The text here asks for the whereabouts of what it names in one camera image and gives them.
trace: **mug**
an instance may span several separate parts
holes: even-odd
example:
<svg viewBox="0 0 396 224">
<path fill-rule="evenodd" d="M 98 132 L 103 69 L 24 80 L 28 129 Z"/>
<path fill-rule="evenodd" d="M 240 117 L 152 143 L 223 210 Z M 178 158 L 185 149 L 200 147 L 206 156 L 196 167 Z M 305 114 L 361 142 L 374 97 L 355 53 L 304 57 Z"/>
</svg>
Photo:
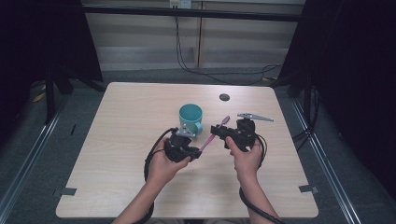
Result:
<svg viewBox="0 0 396 224">
<path fill-rule="evenodd" d="M 202 109 L 195 104 L 183 105 L 178 111 L 180 127 L 186 127 L 190 132 L 198 135 L 202 132 Z"/>
</svg>

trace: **person's left hand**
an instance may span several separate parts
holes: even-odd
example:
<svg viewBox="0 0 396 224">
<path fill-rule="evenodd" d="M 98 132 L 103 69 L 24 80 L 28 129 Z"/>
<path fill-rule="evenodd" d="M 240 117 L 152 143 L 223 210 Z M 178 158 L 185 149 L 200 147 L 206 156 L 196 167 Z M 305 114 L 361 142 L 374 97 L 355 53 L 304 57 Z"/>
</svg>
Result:
<svg viewBox="0 0 396 224">
<path fill-rule="evenodd" d="M 163 151 L 165 146 L 165 141 L 167 137 L 164 137 L 158 146 L 154 149 L 154 156 L 148 167 L 148 180 L 147 182 L 153 183 L 157 186 L 165 186 L 169 181 L 171 181 L 177 171 L 186 167 L 190 162 L 190 157 L 185 158 L 180 162 L 170 161 Z"/>
</svg>

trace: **wooden table top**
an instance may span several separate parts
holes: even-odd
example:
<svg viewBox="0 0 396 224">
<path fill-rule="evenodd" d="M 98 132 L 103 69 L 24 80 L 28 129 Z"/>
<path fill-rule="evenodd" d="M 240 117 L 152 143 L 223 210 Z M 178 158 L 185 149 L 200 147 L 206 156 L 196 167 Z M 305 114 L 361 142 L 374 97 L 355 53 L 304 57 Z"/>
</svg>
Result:
<svg viewBox="0 0 396 224">
<path fill-rule="evenodd" d="M 223 102 L 219 96 L 230 95 Z M 281 217 L 315 217 L 318 208 L 290 137 L 274 90 L 191 84 L 111 83 L 100 104 L 63 195 L 58 217 L 116 217 L 144 185 L 145 158 L 158 137 L 179 127 L 178 110 L 187 103 L 203 109 L 203 132 L 192 139 L 201 147 L 210 126 L 226 116 L 236 128 L 238 113 L 274 119 L 256 120 L 268 151 L 258 171 L 259 181 Z M 239 183 L 233 157 L 216 137 L 200 159 L 180 170 L 155 201 L 153 217 L 222 218 L 248 217 L 238 195 Z"/>
</svg>

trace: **gray carpet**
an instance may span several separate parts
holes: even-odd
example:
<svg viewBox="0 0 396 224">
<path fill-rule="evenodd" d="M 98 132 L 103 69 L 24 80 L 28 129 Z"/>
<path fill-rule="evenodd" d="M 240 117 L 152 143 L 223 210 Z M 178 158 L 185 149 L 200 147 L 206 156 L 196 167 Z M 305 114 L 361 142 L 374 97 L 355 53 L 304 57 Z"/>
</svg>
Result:
<svg viewBox="0 0 396 224">
<path fill-rule="evenodd" d="M 251 69 L 206 69 L 206 72 L 255 72 Z M 266 77 L 276 77 L 279 68 L 265 73 Z M 261 79 L 261 75 L 217 75 L 217 79 L 233 84 L 245 85 Z M 216 84 L 222 82 L 208 76 L 194 75 L 181 69 L 145 70 L 130 72 L 105 72 L 105 85 L 112 81 L 158 82 L 158 83 L 196 83 Z M 266 86 L 270 81 L 260 81 L 256 86 Z M 34 170 L 30 174 L 21 195 L 9 214 L 6 223 L 110 223 L 111 219 L 61 219 L 56 217 L 55 209 L 59 197 L 53 191 L 65 186 L 73 169 L 78 153 L 91 126 L 93 117 L 103 97 L 78 81 L 73 81 L 75 90 L 66 97 L 67 102 L 51 137 L 40 155 Z M 287 87 L 276 88 L 276 96 L 281 105 L 290 134 L 294 136 L 303 128 L 297 119 L 292 102 L 286 94 Z M 13 176 L 18 171 L 29 149 L 38 137 L 42 122 L 45 120 L 45 101 L 27 103 L 21 113 L 19 125 L 9 141 L 1 148 L 1 184 L 2 195 Z M 342 141 L 332 118 L 324 106 L 318 113 L 315 128 L 322 146 L 341 180 L 352 203 L 355 205 L 361 223 L 396 223 L 394 201 L 377 183 L 371 173 L 355 158 L 353 152 Z M 319 215 L 312 219 L 286 219 L 286 223 L 347 223 L 332 188 L 318 163 L 318 159 L 307 142 L 299 150 L 299 156 L 310 185 L 318 188 L 314 194 Z"/>
</svg>

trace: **forearm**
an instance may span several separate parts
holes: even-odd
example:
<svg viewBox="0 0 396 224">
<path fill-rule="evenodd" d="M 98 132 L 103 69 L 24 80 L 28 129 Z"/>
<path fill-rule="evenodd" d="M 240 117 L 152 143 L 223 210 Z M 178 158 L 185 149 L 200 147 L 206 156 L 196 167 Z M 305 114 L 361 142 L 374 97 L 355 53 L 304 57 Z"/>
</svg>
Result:
<svg viewBox="0 0 396 224">
<path fill-rule="evenodd" d="M 135 223 L 145 216 L 163 186 L 146 183 L 113 224 Z"/>
<path fill-rule="evenodd" d="M 241 188 L 244 191 L 247 200 L 254 204 L 256 207 L 260 208 L 262 211 L 268 213 L 269 215 L 279 218 L 273 206 L 269 202 L 267 196 L 265 195 L 262 187 L 257 180 L 257 177 L 243 177 L 240 178 Z M 248 209 L 250 222 L 255 223 L 273 223 L 272 221 L 266 219 L 255 213 L 253 210 Z"/>
</svg>

